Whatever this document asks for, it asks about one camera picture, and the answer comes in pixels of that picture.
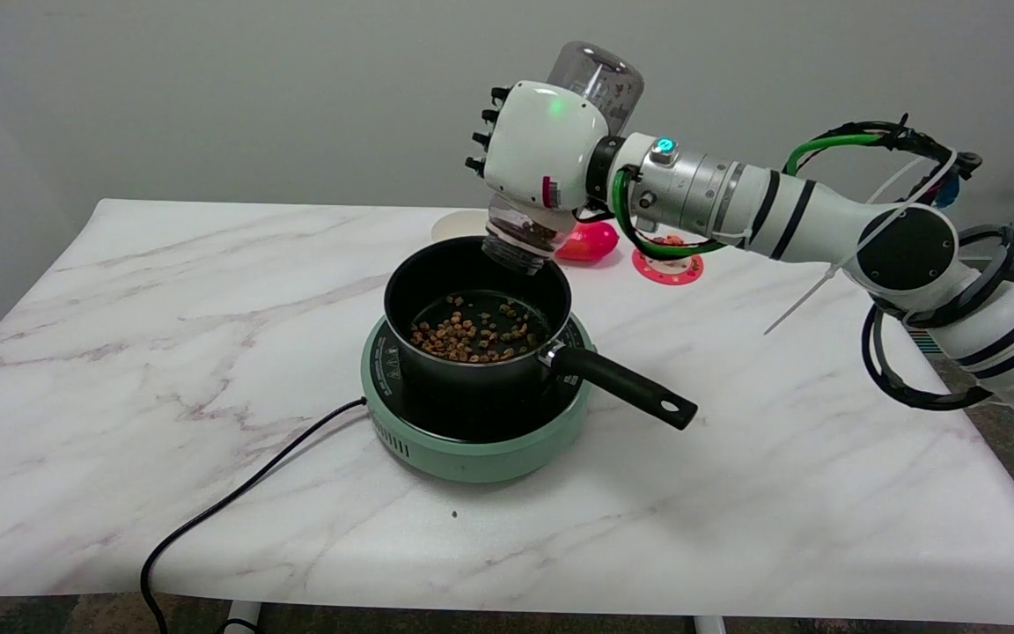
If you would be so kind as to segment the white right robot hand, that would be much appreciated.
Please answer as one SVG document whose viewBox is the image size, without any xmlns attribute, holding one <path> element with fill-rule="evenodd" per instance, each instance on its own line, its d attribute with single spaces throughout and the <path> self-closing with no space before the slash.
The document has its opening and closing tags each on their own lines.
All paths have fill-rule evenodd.
<svg viewBox="0 0 1014 634">
<path fill-rule="evenodd" d="M 491 100 L 481 112 L 484 131 L 472 136 L 481 153 L 464 166 L 516 205 L 583 208 L 589 160 L 609 133 L 599 109 L 558 85 L 526 80 L 497 85 Z"/>
</svg>

